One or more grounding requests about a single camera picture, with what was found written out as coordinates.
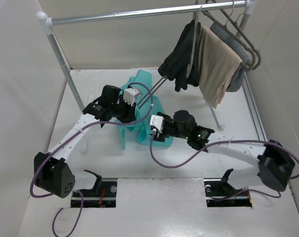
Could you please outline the teal t shirt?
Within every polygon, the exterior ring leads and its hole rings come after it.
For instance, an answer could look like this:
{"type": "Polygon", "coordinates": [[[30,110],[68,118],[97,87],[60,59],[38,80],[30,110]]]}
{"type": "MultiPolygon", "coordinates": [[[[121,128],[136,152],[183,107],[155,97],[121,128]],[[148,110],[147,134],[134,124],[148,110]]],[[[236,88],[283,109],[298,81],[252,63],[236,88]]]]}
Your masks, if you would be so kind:
{"type": "MultiPolygon", "coordinates": [[[[152,75],[149,72],[144,70],[139,70],[134,77],[130,77],[129,81],[121,86],[121,89],[127,89],[128,85],[132,82],[139,82],[143,85],[146,85],[148,88],[152,87],[152,75]]],[[[143,95],[145,95],[148,91],[141,85],[133,85],[136,88],[140,89],[143,95]]],[[[127,126],[117,126],[118,135],[122,144],[122,149],[126,149],[126,131],[133,132],[136,134],[136,138],[132,141],[141,145],[149,146],[151,141],[151,126],[149,124],[151,115],[156,115],[158,112],[165,114],[165,111],[162,107],[160,99],[158,96],[153,95],[154,105],[151,110],[151,113],[144,119],[142,122],[134,125],[127,125],[127,126]]],[[[139,109],[138,106],[135,109],[135,116],[136,121],[139,121],[147,114],[149,108],[151,106],[151,100],[149,99],[144,106],[139,109]]],[[[164,147],[168,148],[172,145],[173,138],[169,137],[166,138],[164,142],[154,141],[153,146],[155,147],[164,147]]]]}

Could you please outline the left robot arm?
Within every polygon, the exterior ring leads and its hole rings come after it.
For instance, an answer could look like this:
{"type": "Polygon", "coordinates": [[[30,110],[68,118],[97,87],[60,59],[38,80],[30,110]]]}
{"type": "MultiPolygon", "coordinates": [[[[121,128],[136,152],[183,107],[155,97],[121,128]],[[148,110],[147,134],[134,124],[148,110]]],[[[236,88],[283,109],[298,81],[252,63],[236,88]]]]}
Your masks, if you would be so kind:
{"type": "Polygon", "coordinates": [[[116,86],[103,87],[101,96],[90,102],[79,120],[66,136],[46,154],[38,153],[34,158],[34,184],[60,198],[72,191],[85,190],[95,196],[101,191],[101,176],[84,169],[75,171],[73,164],[83,146],[94,133],[112,118],[122,123],[136,120],[136,100],[141,90],[128,86],[122,90],[116,86]]]}

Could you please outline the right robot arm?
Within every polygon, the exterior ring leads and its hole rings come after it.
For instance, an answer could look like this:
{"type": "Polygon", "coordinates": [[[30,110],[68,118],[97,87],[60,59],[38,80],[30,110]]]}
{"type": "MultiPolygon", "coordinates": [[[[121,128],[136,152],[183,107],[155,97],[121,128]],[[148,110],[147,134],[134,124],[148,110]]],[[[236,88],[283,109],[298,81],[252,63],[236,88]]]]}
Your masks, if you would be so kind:
{"type": "Polygon", "coordinates": [[[227,195],[260,185],[283,192],[295,167],[294,157],[279,142],[228,139],[213,129],[199,126],[186,110],[175,112],[173,117],[158,112],[150,117],[149,124],[153,142],[164,142],[170,137],[185,139],[197,153],[220,154],[249,164],[248,168],[226,170],[219,188],[227,195]]]}

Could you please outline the grey hanger with beige garment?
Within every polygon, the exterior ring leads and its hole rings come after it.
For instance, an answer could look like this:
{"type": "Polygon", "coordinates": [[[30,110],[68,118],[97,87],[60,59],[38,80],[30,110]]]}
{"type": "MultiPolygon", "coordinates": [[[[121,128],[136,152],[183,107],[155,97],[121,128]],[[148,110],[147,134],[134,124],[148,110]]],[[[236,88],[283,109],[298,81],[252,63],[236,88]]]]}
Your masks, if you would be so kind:
{"type": "Polygon", "coordinates": [[[240,66],[245,70],[245,71],[251,71],[254,67],[254,62],[249,61],[247,63],[244,63],[243,61],[240,63],[240,66]]]}

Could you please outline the grey hanger with black garment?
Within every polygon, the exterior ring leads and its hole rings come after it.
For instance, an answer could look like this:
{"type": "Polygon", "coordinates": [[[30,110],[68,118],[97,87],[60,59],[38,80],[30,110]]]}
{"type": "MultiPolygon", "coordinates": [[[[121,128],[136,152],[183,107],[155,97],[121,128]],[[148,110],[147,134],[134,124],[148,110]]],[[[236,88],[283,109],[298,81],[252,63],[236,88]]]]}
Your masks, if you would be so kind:
{"type": "Polygon", "coordinates": [[[193,20],[194,20],[194,28],[193,28],[193,39],[192,39],[192,48],[191,48],[191,54],[190,54],[190,61],[189,64],[187,65],[187,70],[186,70],[186,78],[188,79],[192,68],[194,64],[194,57],[195,57],[195,52],[196,52],[196,47],[197,47],[197,40],[200,37],[200,21],[199,21],[199,15],[201,12],[201,7],[199,8],[198,11],[193,13],[193,20]]]}

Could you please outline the black hanging garment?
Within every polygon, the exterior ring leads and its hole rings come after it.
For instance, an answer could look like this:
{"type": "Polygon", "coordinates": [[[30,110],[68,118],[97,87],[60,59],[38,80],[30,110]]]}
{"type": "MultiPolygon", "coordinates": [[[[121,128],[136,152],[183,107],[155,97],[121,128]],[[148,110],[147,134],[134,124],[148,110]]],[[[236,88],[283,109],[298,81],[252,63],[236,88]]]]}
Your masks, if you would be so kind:
{"type": "Polygon", "coordinates": [[[193,28],[194,20],[184,27],[174,50],[158,68],[158,72],[161,76],[166,76],[168,80],[175,81],[174,90],[176,92],[180,92],[182,89],[186,90],[188,85],[194,87],[199,86],[198,49],[200,38],[197,40],[198,44],[191,74],[188,79],[186,78],[186,70],[190,61],[192,48],[193,28]]]}

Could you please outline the beige hanging garment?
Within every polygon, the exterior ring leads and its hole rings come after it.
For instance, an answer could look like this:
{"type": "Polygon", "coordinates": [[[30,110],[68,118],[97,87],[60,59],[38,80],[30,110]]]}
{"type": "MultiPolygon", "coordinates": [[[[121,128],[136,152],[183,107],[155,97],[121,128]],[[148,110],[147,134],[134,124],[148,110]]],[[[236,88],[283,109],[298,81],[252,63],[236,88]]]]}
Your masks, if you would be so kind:
{"type": "Polygon", "coordinates": [[[208,27],[201,26],[198,49],[199,89],[213,108],[223,100],[242,59],[208,27]]]}

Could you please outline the grey hanging garment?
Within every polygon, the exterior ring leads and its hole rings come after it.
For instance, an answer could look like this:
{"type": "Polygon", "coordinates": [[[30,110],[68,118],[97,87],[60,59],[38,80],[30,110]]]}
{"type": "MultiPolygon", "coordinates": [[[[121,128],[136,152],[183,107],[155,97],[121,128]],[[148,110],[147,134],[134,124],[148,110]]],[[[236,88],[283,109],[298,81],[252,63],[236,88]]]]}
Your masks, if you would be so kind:
{"type": "MultiPolygon", "coordinates": [[[[251,60],[242,46],[230,36],[224,29],[222,29],[218,24],[213,23],[210,30],[216,34],[223,42],[225,42],[243,61],[247,66],[250,64],[251,60]]],[[[239,66],[239,68],[233,74],[230,84],[226,89],[226,92],[236,92],[238,91],[245,77],[246,70],[239,66]]]]}

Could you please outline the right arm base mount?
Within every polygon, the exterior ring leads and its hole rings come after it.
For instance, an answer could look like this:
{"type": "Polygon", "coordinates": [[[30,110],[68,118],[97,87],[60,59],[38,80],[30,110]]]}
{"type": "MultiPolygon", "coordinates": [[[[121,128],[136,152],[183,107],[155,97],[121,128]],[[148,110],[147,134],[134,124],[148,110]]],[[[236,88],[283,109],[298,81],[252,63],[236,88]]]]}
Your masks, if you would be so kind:
{"type": "Polygon", "coordinates": [[[207,207],[252,207],[249,192],[237,195],[242,189],[235,189],[228,184],[230,173],[227,170],[221,178],[204,179],[207,207]]]}

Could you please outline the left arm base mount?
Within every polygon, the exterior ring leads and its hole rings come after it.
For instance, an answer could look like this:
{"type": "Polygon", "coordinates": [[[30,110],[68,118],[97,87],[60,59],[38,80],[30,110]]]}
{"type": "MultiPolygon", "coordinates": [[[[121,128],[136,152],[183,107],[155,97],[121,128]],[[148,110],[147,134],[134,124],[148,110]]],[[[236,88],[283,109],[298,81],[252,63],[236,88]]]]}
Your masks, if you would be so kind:
{"type": "Polygon", "coordinates": [[[76,174],[76,184],[71,195],[72,208],[116,207],[117,178],[103,178],[100,174],[85,169],[76,174]]]}

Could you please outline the aluminium rail right side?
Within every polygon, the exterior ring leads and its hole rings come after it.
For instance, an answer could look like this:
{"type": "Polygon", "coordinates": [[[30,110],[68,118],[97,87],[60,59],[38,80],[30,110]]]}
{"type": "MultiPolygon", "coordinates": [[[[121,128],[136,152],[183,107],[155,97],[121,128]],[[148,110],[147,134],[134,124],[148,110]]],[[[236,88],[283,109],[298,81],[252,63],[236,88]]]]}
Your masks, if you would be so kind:
{"type": "Polygon", "coordinates": [[[242,84],[243,93],[246,99],[246,103],[251,115],[251,119],[256,131],[256,135],[259,140],[261,141],[267,141],[267,136],[263,127],[263,123],[260,118],[259,111],[256,106],[255,98],[253,96],[247,75],[244,75],[244,80],[242,84]]]}

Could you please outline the silver clothes rack frame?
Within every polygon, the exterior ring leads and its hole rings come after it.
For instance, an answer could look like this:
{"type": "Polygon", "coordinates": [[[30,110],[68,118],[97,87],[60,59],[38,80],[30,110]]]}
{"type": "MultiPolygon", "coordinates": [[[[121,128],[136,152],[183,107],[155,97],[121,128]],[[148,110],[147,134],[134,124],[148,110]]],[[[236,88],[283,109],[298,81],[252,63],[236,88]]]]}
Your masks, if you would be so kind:
{"type": "Polygon", "coordinates": [[[158,67],[203,10],[249,16],[254,0],[42,0],[37,14],[64,75],[71,69],[158,67]]]}

